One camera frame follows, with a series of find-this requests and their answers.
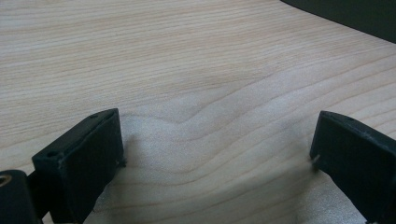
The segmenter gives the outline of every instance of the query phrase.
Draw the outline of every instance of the wooden surface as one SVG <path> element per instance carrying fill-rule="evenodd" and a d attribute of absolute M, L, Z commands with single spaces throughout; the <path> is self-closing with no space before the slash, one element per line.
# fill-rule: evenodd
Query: wooden surface
<path fill-rule="evenodd" d="M 395 138 L 395 88 L 396 45 L 277 0 L 0 2 L 0 170 L 120 109 L 86 223 L 363 223 L 308 151 L 320 110 Z"/>

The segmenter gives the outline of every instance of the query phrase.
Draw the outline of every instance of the black object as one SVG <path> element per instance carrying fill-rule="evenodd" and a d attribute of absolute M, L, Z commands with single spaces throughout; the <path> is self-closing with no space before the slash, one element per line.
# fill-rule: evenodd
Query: black object
<path fill-rule="evenodd" d="M 33 156 L 35 171 L 0 173 L 0 222 L 82 223 L 124 165 L 118 109 L 85 118 Z"/>
<path fill-rule="evenodd" d="M 369 222 L 396 223 L 395 140 L 352 118 L 322 111 L 310 157 Z"/>
<path fill-rule="evenodd" d="M 396 43 L 396 0 L 281 0 L 330 21 Z"/>

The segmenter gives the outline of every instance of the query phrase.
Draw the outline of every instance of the wooden table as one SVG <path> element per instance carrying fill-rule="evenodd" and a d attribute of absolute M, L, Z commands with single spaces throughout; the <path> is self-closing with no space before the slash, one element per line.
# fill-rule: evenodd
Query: wooden table
<path fill-rule="evenodd" d="M 0 170 L 120 110 L 86 223 L 363 223 L 308 151 L 320 110 L 395 138 L 395 88 L 396 45 L 278 0 L 0 3 Z"/>

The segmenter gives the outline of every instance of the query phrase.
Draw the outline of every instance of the black plastic part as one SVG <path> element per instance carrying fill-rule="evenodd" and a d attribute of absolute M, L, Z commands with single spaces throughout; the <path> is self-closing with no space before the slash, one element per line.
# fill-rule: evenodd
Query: black plastic part
<path fill-rule="evenodd" d="M 310 157 L 369 222 L 396 223 L 395 140 L 355 119 L 322 111 Z"/>
<path fill-rule="evenodd" d="M 396 0 L 281 0 L 330 21 L 396 43 Z"/>
<path fill-rule="evenodd" d="M 38 224 L 26 174 L 18 170 L 0 172 L 0 223 Z"/>
<path fill-rule="evenodd" d="M 35 154 L 33 163 L 32 179 L 42 183 L 35 197 L 49 199 L 52 220 L 82 223 L 124 164 L 118 109 L 85 118 Z M 46 205 L 37 207 L 44 211 Z"/>

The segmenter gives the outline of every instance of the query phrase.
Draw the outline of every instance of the screw hole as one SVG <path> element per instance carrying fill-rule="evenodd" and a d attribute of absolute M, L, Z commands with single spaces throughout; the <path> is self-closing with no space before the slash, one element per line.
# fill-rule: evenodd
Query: screw hole
<path fill-rule="evenodd" d="M 8 184 L 9 181 L 11 181 L 11 179 L 12 179 L 11 175 L 0 175 L 0 188 Z"/>
<path fill-rule="evenodd" d="M 56 152 L 56 151 L 51 151 L 51 152 L 49 152 L 49 154 L 47 154 L 48 157 L 54 157 L 56 155 L 58 155 L 58 152 Z"/>

